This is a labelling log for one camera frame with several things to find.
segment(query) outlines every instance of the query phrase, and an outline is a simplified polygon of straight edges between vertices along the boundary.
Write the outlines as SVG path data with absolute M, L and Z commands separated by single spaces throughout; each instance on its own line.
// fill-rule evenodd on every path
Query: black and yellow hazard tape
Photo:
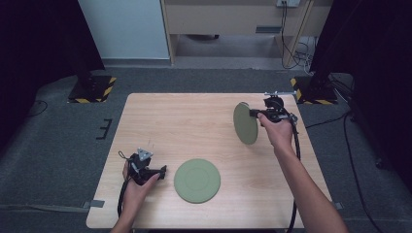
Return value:
M 86 96 L 79 96 L 76 98 L 69 98 L 68 103 L 80 103 L 80 104 L 87 104 L 87 103 L 99 103 L 105 102 L 109 97 L 110 92 L 113 89 L 113 85 L 115 84 L 117 78 L 111 77 L 107 81 L 103 81 L 104 88 L 101 90 L 101 94 L 98 96 L 94 96 L 92 98 Z
M 323 104 L 323 105 L 330 105 L 330 104 L 336 104 L 337 101 L 331 101 L 331 100 L 323 100 L 323 99 L 315 99 L 315 100 L 307 100 L 305 99 L 305 96 L 302 94 L 301 89 L 297 85 L 296 79 L 291 79 L 291 84 L 293 86 L 293 89 L 296 91 L 296 101 L 299 104 Z

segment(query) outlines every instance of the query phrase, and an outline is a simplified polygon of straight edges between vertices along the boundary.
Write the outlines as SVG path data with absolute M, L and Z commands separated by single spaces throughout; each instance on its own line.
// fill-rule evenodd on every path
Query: green lid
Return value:
M 175 189 L 191 203 L 204 203 L 218 193 L 221 175 L 211 162 L 195 158 L 182 164 L 175 175 Z
M 233 112 L 233 123 L 236 134 L 242 143 L 251 145 L 258 138 L 258 122 L 249 115 L 249 105 L 239 103 Z

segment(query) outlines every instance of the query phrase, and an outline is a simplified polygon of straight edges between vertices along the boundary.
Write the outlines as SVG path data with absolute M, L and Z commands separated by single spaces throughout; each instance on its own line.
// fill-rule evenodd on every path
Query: wooden table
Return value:
M 127 98 L 119 127 L 104 167 L 86 224 L 112 228 L 126 156 L 142 148 L 154 153 L 150 167 L 167 165 L 165 180 L 157 182 L 134 222 L 142 229 L 287 228 L 292 194 L 273 154 L 264 128 L 251 146 L 237 138 L 233 110 L 239 102 L 265 109 L 261 93 L 136 93 Z M 302 162 L 330 200 L 322 171 L 294 98 L 282 96 L 285 108 L 298 116 Z M 185 161 L 205 158 L 221 173 L 221 187 L 210 201 L 191 204 L 176 193 L 174 175 Z M 302 228 L 300 216 L 295 222 Z

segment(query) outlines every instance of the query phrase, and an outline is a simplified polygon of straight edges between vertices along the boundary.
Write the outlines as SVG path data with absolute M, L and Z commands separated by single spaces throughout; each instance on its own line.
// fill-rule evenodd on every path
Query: black curtain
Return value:
M 333 60 L 329 72 L 349 73 L 355 90 L 351 108 L 371 146 L 388 168 L 395 168 L 412 191 L 412 2 L 334 0 L 312 71 Z M 339 37 L 345 20 L 348 33 Z M 326 57 L 332 42 L 339 52 Z
M 77 75 L 74 63 L 104 70 L 77 0 L 0 0 L 0 150 L 26 118 L 37 90 Z

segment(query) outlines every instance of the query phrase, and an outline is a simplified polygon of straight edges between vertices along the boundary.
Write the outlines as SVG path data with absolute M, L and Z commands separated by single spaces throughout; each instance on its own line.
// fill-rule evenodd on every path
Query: right hand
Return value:
M 265 115 L 258 113 L 257 117 L 264 126 L 269 137 L 269 141 L 276 150 L 292 147 L 292 125 L 286 119 L 274 123 Z

